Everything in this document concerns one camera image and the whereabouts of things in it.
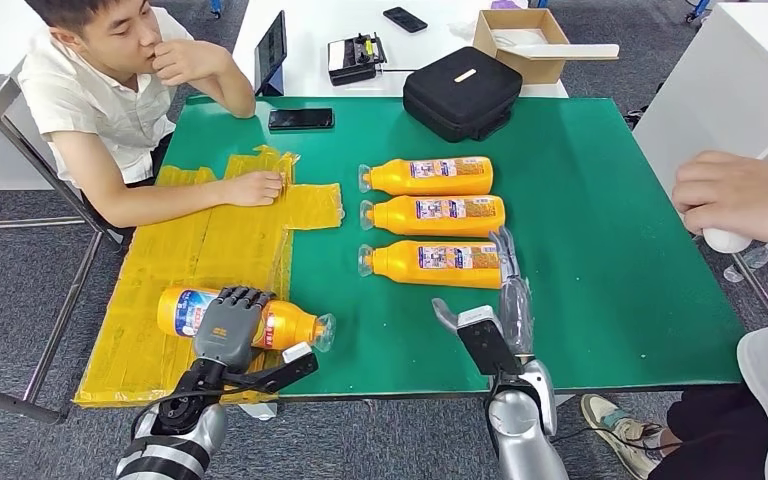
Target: bottle label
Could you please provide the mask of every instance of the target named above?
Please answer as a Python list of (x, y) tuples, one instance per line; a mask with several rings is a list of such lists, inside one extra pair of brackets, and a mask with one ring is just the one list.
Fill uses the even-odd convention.
[(416, 218), (420, 220), (492, 217), (493, 215), (496, 215), (496, 206), (493, 204), (492, 198), (416, 201)]
[(185, 290), (181, 293), (175, 307), (175, 331), (178, 335), (192, 337), (198, 332), (204, 312), (214, 298), (215, 294), (196, 290)]
[(265, 348), (267, 350), (272, 349), (272, 345), (275, 342), (275, 314), (268, 313), (266, 315), (266, 321), (260, 322), (257, 325), (257, 332), (252, 339), (252, 345)]
[(419, 268), (499, 268), (495, 245), (481, 247), (419, 247)]
[(413, 178), (455, 177), (484, 173), (484, 164), (478, 157), (418, 160), (410, 162), (410, 167)]

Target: black phone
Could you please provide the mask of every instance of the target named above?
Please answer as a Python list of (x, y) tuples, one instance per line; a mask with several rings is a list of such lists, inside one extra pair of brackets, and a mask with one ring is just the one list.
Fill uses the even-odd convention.
[(416, 33), (428, 27), (428, 24), (416, 18), (402, 7), (384, 10), (384, 16), (392, 20), (396, 25), (404, 28), (409, 33)]
[(269, 112), (270, 130), (309, 130), (334, 127), (334, 111), (330, 108), (302, 108)]

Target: man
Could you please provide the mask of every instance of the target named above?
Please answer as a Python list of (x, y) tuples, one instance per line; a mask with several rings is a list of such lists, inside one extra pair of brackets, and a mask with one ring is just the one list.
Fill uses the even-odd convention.
[(27, 3), (48, 29), (34, 39), (19, 83), (58, 175), (81, 190), (93, 213), (134, 227), (278, 197), (282, 181), (273, 172), (154, 186), (175, 130), (166, 112), (177, 86), (189, 83), (235, 117), (254, 115), (252, 86), (227, 50), (194, 41), (147, 0)]
[[(768, 162), (705, 152), (677, 180), (673, 203), (688, 230), (768, 242)], [(668, 428), (635, 420), (598, 395), (582, 397), (582, 413), (591, 427), (613, 432), (599, 435), (637, 479), (768, 480), (768, 328), (743, 337), (737, 358), (745, 383), (685, 392), (667, 413)]]

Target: green cutting mat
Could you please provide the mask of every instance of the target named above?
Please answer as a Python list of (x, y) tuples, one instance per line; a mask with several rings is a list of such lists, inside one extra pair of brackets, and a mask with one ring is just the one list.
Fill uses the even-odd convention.
[[(331, 107), (327, 131), (270, 134), (272, 108)], [(533, 291), (535, 350), (559, 389), (736, 382), (743, 333), (614, 104), (523, 98), (510, 124), (484, 142), (450, 144), (408, 116), (399, 98), (273, 98), (237, 120), (190, 99), (166, 163), (211, 167), (267, 143), (301, 154), (298, 183), (342, 186), (339, 229), (297, 232), (290, 300), (337, 317), (320, 370), (282, 395), (454, 393), (485, 390), (460, 341), (437, 324), (431, 299), (453, 310), (497, 305), (488, 290), (360, 278), (357, 249), (400, 237), (362, 231), (357, 167), (392, 158), (486, 155), (507, 206)]]

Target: black pants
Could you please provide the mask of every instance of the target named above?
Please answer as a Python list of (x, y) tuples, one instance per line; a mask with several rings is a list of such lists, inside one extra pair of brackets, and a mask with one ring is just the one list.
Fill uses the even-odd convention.
[(649, 480), (763, 480), (768, 419), (746, 384), (688, 390), (667, 412), (667, 425), (683, 442)]
[[(169, 148), (169, 141), (172, 140), (172, 135), (169, 134), (163, 137), (163, 139), (160, 140), (160, 143), (157, 144), (157, 147), (154, 148), (154, 150), (151, 151), (151, 177), (146, 178), (145, 180), (140, 180), (139, 182), (129, 183), (125, 185), (128, 188), (137, 188), (137, 187), (149, 187), (154, 185), (154, 181), (157, 179), (158, 173), (160, 173), (160, 166), (163, 164), (163, 158), (166, 157), (166, 150)], [(93, 216), (98, 222), (103, 226), (107, 227), (110, 230), (113, 230), (114, 232), (118, 233), (119, 235), (122, 235), (124, 237), (123, 243), (128, 244), (131, 242), (131, 237), (134, 235), (134, 230), (136, 230), (134, 227), (127, 227), (127, 228), (119, 228), (114, 227), (110, 224), (100, 213), (98, 213), (98, 210), (95, 209), (92, 203), (87, 199), (86, 195), (84, 195), (84, 192), (81, 191), (81, 199), (83, 199), (84, 203), (87, 205), (87, 209), (90, 211), (90, 215)]]

